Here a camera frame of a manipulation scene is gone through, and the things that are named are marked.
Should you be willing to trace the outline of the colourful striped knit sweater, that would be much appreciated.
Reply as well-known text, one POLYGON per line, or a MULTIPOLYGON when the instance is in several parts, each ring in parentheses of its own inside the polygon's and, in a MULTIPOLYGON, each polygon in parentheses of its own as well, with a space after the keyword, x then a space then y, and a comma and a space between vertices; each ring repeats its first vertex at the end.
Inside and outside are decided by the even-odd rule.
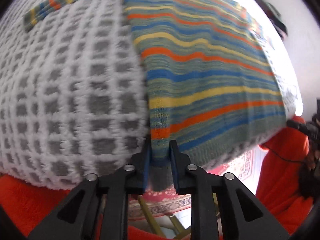
POLYGON ((78 0, 27 34, 12 127, 29 183, 69 189, 114 172, 151 136, 151 185, 166 189, 169 141, 207 168, 230 161, 284 124, 276 77, 251 45, 219 34, 169 2, 78 0))

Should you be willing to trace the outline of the red patterned floor rug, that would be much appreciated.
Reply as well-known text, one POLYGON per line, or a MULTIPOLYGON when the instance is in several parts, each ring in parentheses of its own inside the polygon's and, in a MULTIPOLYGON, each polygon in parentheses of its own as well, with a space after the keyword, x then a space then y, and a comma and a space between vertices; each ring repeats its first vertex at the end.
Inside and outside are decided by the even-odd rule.
MULTIPOLYGON (((256 164, 258 147, 249 150, 234 160, 222 164, 208 173, 222 176, 232 173, 252 192, 256 193, 260 176, 260 164, 256 164)), ((190 195, 178 195, 173 186, 161 192, 147 190, 142 195, 153 217, 161 217, 169 213, 179 212, 191 207, 190 195)), ((138 221, 145 218, 138 200, 129 198, 129 221, 138 221)))

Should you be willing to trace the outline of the white grey checkered blanket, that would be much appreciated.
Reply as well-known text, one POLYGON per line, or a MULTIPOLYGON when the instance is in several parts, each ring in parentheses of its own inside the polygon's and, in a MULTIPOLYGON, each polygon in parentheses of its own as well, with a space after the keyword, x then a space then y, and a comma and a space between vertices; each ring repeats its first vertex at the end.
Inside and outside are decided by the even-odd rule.
POLYGON ((287 51, 253 0, 13 0, 1 17, 1 172, 72 189, 151 140, 204 168, 275 135, 303 103, 287 51))

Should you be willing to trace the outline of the dark wooden side furniture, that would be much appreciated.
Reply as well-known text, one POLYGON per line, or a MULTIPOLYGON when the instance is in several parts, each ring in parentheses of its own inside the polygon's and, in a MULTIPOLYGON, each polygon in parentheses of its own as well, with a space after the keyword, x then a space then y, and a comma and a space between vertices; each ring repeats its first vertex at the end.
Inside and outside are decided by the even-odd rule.
POLYGON ((286 38, 288 36, 287 27, 282 22, 279 11, 271 3, 268 3, 265 0, 255 0, 255 2, 259 5, 259 7, 261 7, 263 12, 269 18, 280 38, 282 40, 286 38))

